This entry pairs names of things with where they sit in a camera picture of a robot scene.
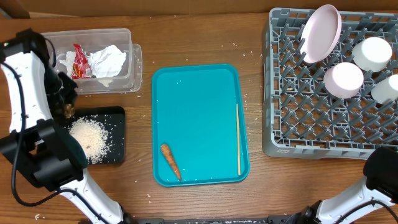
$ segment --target dish rack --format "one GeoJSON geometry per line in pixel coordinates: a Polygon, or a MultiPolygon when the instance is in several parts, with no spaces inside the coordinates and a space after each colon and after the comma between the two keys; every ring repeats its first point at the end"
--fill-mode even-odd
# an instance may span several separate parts
{"type": "Polygon", "coordinates": [[[371,90],[398,73],[398,15],[340,12],[342,29],[332,53],[306,64],[300,54],[305,23],[315,10],[275,8],[262,38],[264,103],[262,149],[268,156],[321,159],[367,159],[380,146],[398,149],[397,100],[379,105],[371,90]],[[325,71],[353,62],[353,47],[368,37],[381,37],[393,55],[381,72],[364,72],[359,93],[342,99],[330,95],[325,71]]]}

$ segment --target clear plastic container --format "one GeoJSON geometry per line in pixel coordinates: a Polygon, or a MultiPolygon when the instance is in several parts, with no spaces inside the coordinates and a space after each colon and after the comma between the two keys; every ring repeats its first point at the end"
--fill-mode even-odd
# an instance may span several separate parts
{"type": "MultiPolygon", "coordinates": [[[[57,57],[57,65],[54,70],[58,72],[67,73],[66,66],[59,60],[66,60],[67,52],[75,51],[73,44],[80,44],[86,55],[103,50],[110,45],[115,45],[121,52],[127,54],[121,71],[114,77],[73,80],[78,85],[76,89],[78,94],[125,93],[140,89],[142,52],[140,45],[132,44],[129,29],[71,30],[43,33],[42,35],[54,44],[57,57]]],[[[49,43],[47,43],[47,48],[50,54],[50,63],[52,63],[53,53],[49,43]]]]}

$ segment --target plastic tray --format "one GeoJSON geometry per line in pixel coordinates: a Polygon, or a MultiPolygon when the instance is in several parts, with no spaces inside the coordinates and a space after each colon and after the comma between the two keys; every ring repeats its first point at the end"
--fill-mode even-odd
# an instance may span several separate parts
{"type": "Polygon", "coordinates": [[[320,159],[367,159],[379,146],[397,149],[397,101],[377,105],[375,84],[397,73],[398,15],[340,12],[342,31],[337,46],[323,61],[303,63],[300,35],[314,10],[275,8],[263,33],[265,76],[262,148],[268,156],[320,159]],[[366,37],[386,39],[393,56],[378,73],[364,72],[364,85],[351,99],[331,96],[325,71],[353,62],[353,47],[366,37]]]}
{"type": "MultiPolygon", "coordinates": [[[[78,94],[124,93],[140,89],[142,80],[141,46],[132,44],[129,29],[71,30],[43,33],[42,35],[54,44],[57,57],[57,65],[54,70],[57,72],[67,72],[66,66],[59,60],[65,60],[68,51],[75,51],[73,44],[80,44],[87,53],[95,53],[110,45],[115,45],[121,52],[127,53],[119,75],[109,78],[74,80],[79,86],[76,89],[78,94]]],[[[52,47],[49,43],[47,43],[47,48],[52,62],[52,47]]]]}
{"type": "Polygon", "coordinates": [[[80,118],[87,118],[104,124],[105,130],[108,131],[107,145],[110,145],[109,151],[103,157],[102,161],[96,164],[119,164],[124,160],[125,153],[125,124],[126,115],[124,109],[120,106],[110,106],[102,108],[85,108],[75,111],[74,117],[70,119],[62,119],[59,121],[60,126],[70,128],[74,121],[80,118]]]}
{"type": "Polygon", "coordinates": [[[166,187],[242,181],[249,154],[238,72],[228,64],[161,68],[152,78],[154,177],[166,187]],[[238,175],[236,104],[241,175],[238,175]],[[160,151],[170,146],[178,181],[160,151]]]}

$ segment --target white cup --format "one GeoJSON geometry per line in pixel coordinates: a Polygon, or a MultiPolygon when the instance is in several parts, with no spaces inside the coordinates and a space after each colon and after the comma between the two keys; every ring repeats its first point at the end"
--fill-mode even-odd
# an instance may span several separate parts
{"type": "Polygon", "coordinates": [[[381,104],[386,104],[398,98],[398,75],[391,75],[376,84],[371,94],[373,99],[381,104]]]}
{"type": "Polygon", "coordinates": [[[330,94],[347,99],[358,93],[363,84],[363,73],[353,63],[343,62],[327,70],[323,82],[330,94]]]}
{"type": "Polygon", "coordinates": [[[370,37],[355,45],[354,62],[362,70],[379,72],[392,56],[390,44],[380,37],[370,37]]]}

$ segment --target wooden chopstick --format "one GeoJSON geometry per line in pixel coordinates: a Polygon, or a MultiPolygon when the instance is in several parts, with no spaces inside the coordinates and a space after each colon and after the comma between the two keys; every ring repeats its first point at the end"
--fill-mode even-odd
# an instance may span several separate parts
{"type": "Polygon", "coordinates": [[[241,139],[239,137],[239,108],[236,104],[236,135],[238,137],[238,175],[241,175],[241,139]]]}

